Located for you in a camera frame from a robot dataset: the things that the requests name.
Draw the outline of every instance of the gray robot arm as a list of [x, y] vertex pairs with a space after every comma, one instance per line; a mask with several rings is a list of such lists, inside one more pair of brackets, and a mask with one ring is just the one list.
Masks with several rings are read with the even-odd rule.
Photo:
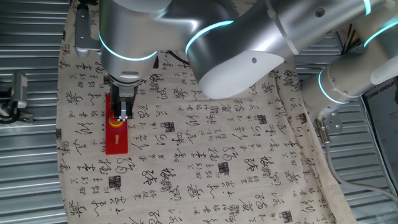
[[156, 2], [100, 1], [100, 42], [90, 47], [84, 47], [87, 38], [77, 34], [78, 19], [84, 19], [78, 11], [76, 50], [84, 56], [99, 46], [111, 76], [117, 119], [131, 118], [136, 86], [149, 74], [159, 50], [185, 51], [202, 92], [227, 98], [327, 32], [378, 10], [388, 0], [260, 0], [241, 17], [229, 0]]
[[305, 82], [302, 95], [312, 121], [326, 117], [373, 85], [398, 75], [398, 1], [353, 22], [364, 52], [339, 57]]

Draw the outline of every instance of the blue light ring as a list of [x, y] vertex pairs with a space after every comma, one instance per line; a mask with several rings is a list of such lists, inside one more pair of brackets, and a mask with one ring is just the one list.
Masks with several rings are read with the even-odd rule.
[[346, 104], [346, 103], [349, 103], [349, 102], [342, 103], [342, 102], [336, 101], [336, 100], [334, 100], [332, 97], [330, 97], [329, 95], [327, 95], [327, 93], [324, 91], [324, 89], [323, 89], [323, 87], [322, 87], [322, 84], [321, 84], [321, 75], [322, 75], [322, 72], [323, 72], [323, 70], [319, 73], [319, 76], [318, 76], [319, 88], [321, 89], [322, 93], [323, 93], [329, 100], [331, 100], [331, 101], [333, 101], [333, 102], [335, 102], [335, 103], [338, 103], [338, 104]]
[[109, 52], [111, 52], [111, 54], [117, 56], [118, 58], [121, 58], [121, 59], [124, 59], [124, 60], [129, 60], [129, 61], [132, 61], [132, 62], [138, 62], [138, 61], [142, 61], [142, 60], [147, 60], [147, 59], [149, 59], [149, 58], [151, 58], [151, 57], [153, 57], [153, 56], [155, 56], [155, 55], [157, 54], [157, 51], [155, 51], [154, 53], [152, 53], [152, 54], [150, 54], [150, 55], [148, 55], [148, 56], [146, 56], [146, 57], [142, 57], [142, 58], [129, 58], [129, 57], [125, 57], [125, 56], [119, 55], [119, 54], [117, 54], [116, 52], [112, 51], [112, 50], [104, 43], [104, 41], [102, 40], [101, 34], [100, 34], [100, 33], [98, 33], [98, 36], [99, 36], [99, 41], [101, 41], [102, 45], [104, 46], [104, 48], [105, 48], [106, 50], [108, 50]]
[[372, 5], [370, 0], [363, 0], [365, 4], [366, 15], [369, 15], [372, 12]]
[[217, 22], [216, 24], [213, 24], [213, 25], [211, 25], [211, 26], [208, 26], [208, 27], [202, 29], [201, 31], [197, 32], [197, 33], [189, 40], [187, 46], [185, 47], [185, 54], [188, 53], [189, 47], [193, 44], [193, 42], [194, 42], [197, 38], [201, 37], [203, 34], [206, 34], [208, 31], [210, 31], [210, 30], [212, 30], [212, 29], [215, 29], [215, 28], [221, 27], [221, 26], [227, 26], [227, 25], [229, 25], [229, 24], [231, 24], [231, 23], [233, 23], [233, 22], [234, 22], [234, 21], [222, 21], [222, 22]]
[[393, 22], [392, 24], [389, 24], [388, 26], [386, 26], [385, 28], [379, 30], [378, 32], [376, 32], [375, 34], [373, 34], [363, 45], [364, 47], [366, 47], [368, 45], [368, 43], [370, 43], [370, 41], [372, 41], [374, 38], [376, 38], [378, 35], [380, 35], [381, 33], [383, 33], [384, 31], [390, 29], [391, 27], [395, 26], [398, 24], [398, 21]]

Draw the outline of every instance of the red object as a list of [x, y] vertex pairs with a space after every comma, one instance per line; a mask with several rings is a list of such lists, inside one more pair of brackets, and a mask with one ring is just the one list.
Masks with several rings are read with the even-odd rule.
[[113, 119], [111, 110], [111, 97], [106, 95], [106, 129], [105, 129], [105, 154], [118, 155], [129, 152], [129, 140], [127, 138], [127, 121]]

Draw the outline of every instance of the metal grating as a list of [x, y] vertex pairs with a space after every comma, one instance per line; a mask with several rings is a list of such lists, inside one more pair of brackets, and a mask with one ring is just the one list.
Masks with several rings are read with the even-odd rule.
[[[0, 90], [13, 70], [28, 74], [33, 125], [0, 126], [0, 223], [67, 223], [58, 180], [55, 118], [58, 55], [68, 0], [0, 0]], [[295, 57], [300, 79], [319, 73], [340, 54], [334, 35]], [[347, 180], [388, 188], [360, 101], [339, 109], [345, 130], [332, 136], [333, 162]], [[378, 223], [390, 201], [342, 186], [360, 224]], [[386, 218], [396, 218], [394, 212]]]
[[28, 75], [33, 125], [0, 126], [0, 223], [67, 223], [55, 145], [58, 55], [68, 0], [0, 1], [0, 90]]

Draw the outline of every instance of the beige fabric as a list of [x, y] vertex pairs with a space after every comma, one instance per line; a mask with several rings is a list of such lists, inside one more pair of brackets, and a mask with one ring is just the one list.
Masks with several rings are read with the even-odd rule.
[[[236, 6], [243, 13], [251, 4]], [[356, 223], [308, 121], [293, 61], [216, 101], [200, 93], [189, 67], [159, 53], [128, 123], [129, 154], [106, 156], [107, 73], [94, 52], [77, 57], [75, 10], [58, 70], [69, 223]], [[97, 24], [98, 8], [90, 11]], [[92, 31], [97, 39], [98, 26]]]

